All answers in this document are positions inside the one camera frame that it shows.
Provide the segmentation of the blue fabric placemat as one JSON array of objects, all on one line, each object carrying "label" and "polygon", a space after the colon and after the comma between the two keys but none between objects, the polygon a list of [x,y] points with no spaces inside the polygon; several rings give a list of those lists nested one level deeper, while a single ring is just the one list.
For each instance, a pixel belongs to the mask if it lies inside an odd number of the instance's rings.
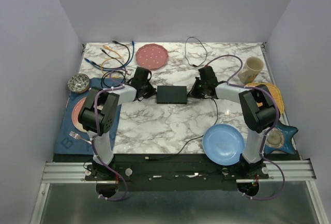
[{"label": "blue fabric placemat", "polygon": [[[109,86],[116,86],[118,83],[115,83],[111,79],[106,79],[105,84]],[[91,78],[90,79],[90,87],[101,87],[101,78]],[[88,92],[76,94],[70,93],[69,100],[67,102],[66,111],[64,114],[64,118],[62,121],[62,125],[57,136],[57,140],[55,142],[55,154],[61,155],[92,155],[93,150],[91,145],[82,140],[76,140],[69,136],[71,131],[78,133],[82,138],[89,140],[87,133],[78,131],[71,120],[71,114],[74,106],[78,103],[80,99],[86,97]],[[117,107],[116,118],[114,123],[110,129],[109,137],[110,144],[113,148],[114,141],[116,137],[116,132],[119,124],[119,116],[121,112],[121,105]]]}]

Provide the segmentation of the yellow woven mat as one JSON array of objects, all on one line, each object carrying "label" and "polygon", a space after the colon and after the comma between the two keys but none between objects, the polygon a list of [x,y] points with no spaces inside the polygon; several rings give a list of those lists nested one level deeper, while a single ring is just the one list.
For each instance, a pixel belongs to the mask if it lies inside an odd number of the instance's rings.
[{"label": "yellow woven mat", "polygon": [[279,88],[273,84],[270,83],[261,83],[261,82],[257,82],[257,83],[248,83],[247,86],[250,87],[256,87],[260,84],[266,85],[271,96],[273,97],[273,99],[275,100],[277,107],[279,109],[280,114],[282,115],[285,111],[285,107],[284,107],[284,103],[283,103],[283,99],[282,99],[282,95],[281,92],[279,90]]}]

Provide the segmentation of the blue star-shaped dish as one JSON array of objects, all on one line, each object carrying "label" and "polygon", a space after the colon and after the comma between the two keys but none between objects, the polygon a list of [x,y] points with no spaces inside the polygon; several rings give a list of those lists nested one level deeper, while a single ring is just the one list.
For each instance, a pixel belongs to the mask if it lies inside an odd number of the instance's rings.
[{"label": "blue star-shaped dish", "polygon": [[264,146],[264,154],[280,151],[295,155],[296,148],[293,146],[292,139],[297,133],[298,128],[278,122],[276,127],[268,133]]}]

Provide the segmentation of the pink cream plate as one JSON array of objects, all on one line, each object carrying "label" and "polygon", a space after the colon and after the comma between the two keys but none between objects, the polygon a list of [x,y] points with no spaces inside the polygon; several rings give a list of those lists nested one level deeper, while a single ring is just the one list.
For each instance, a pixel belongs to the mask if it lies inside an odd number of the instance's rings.
[{"label": "pink cream plate", "polygon": [[80,113],[80,110],[82,109],[84,102],[86,100],[86,97],[83,97],[78,101],[78,103],[74,106],[72,114],[71,114],[71,120],[74,125],[74,127],[80,131],[80,132],[86,132],[86,130],[83,128],[82,124],[78,121],[78,116]]}]

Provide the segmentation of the blue plastic plate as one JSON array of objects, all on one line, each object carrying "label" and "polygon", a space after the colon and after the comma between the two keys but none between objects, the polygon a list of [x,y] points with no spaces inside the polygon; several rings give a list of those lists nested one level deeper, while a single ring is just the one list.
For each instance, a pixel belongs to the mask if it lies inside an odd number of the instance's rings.
[{"label": "blue plastic plate", "polygon": [[221,166],[232,166],[239,162],[245,148],[245,140],[240,131],[228,124],[216,124],[203,136],[205,155]]}]

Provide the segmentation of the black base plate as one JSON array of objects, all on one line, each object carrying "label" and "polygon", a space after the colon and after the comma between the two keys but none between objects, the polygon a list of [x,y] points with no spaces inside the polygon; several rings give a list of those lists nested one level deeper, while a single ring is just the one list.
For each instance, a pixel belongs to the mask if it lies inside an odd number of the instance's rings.
[{"label": "black base plate", "polygon": [[[69,161],[68,156],[58,156],[56,162]],[[280,168],[276,161],[289,161],[284,155],[272,155],[272,162],[262,161],[262,168],[249,175],[241,175],[235,166],[221,166],[212,162],[206,155],[125,155],[117,154],[108,168],[92,161],[91,157],[81,162],[91,164],[84,167],[92,176],[115,180],[114,184],[87,183],[96,186],[96,192],[110,196],[116,192],[140,191],[196,191],[196,190],[240,190],[247,195],[259,191],[259,178],[268,178],[269,162]]]}]

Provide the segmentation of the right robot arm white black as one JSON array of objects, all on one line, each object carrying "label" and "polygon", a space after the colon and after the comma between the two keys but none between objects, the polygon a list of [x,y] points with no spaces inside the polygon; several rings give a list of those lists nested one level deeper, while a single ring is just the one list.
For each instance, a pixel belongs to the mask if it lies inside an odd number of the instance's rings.
[{"label": "right robot arm white black", "polygon": [[252,177],[263,165],[263,151],[268,133],[279,121],[279,109],[267,86],[241,86],[219,82],[212,67],[198,70],[188,96],[196,99],[224,99],[239,103],[248,127],[248,135],[239,162],[234,166],[243,178]]}]

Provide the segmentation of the black network switch box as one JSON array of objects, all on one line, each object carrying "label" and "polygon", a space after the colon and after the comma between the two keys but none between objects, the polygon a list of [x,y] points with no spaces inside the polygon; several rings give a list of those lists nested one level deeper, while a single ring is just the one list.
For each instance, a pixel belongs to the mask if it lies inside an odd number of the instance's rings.
[{"label": "black network switch box", "polygon": [[157,104],[187,104],[186,86],[157,86]]}]

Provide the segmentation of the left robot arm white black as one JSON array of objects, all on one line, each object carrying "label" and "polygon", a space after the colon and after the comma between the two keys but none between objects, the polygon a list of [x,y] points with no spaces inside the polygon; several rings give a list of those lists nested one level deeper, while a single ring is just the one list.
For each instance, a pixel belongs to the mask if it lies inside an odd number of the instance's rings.
[{"label": "left robot arm white black", "polygon": [[109,132],[115,122],[117,107],[147,99],[156,94],[151,85],[152,72],[137,67],[133,78],[127,83],[116,83],[107,88],[92,87],[78,115],[78,121],[87,131],[89,143],[93,150],[93,160],[98,163],[97,174],[103,180],[114,176],[115,168],[111,164],[114,159]]}]

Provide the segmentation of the pink dotted plate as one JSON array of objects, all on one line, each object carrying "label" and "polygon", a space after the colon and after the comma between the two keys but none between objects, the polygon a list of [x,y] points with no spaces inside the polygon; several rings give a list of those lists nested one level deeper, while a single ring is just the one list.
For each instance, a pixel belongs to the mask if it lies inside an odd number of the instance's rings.
[{"label": "pink dotted plate", "polygon": [[163,67],[169,55],[166,48],[156,43],[145,44],[136,52],[136,63],[145,69],[156,70]]}]

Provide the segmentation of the metal fork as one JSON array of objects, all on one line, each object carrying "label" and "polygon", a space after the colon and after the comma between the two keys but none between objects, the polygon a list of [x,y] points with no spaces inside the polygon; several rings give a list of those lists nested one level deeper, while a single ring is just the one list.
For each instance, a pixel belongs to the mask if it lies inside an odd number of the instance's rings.
[{"label": "metal fork", "polygon": [[76,139],[76,140],[82,140],[82,141],[85,141],[88,144],[91,144],[91,141],[90,140],[87,140],[87,139],[82,138],[78,133],[75,133],[73,131],[71,131],[69,133],[69,136],[72,137],[72,138],[74,138],[74,139]]}]

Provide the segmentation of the patterned small bowl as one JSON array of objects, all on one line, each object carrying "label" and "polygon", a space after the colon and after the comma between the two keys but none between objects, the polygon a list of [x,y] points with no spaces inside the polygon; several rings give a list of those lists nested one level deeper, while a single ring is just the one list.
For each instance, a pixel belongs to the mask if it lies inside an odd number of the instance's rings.
[{"label": "patterned small bowl", "polygon": [[67,82],[68,89],[76,94],[86,92],[90,86],[90,78],[84,73],[75,74]]}]

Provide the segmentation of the cream ceramic mug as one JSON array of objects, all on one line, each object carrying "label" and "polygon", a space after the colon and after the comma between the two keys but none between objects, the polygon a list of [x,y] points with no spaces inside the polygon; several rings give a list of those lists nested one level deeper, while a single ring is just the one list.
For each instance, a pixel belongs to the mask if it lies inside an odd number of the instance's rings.
[{"label": "cream ceramic mug", "polygon": [[242,84],[246,85],[254,81],[258,74],[262,71],[264,62],[258,57],[249,57],[242,70],[238,74],[238,78]]}]

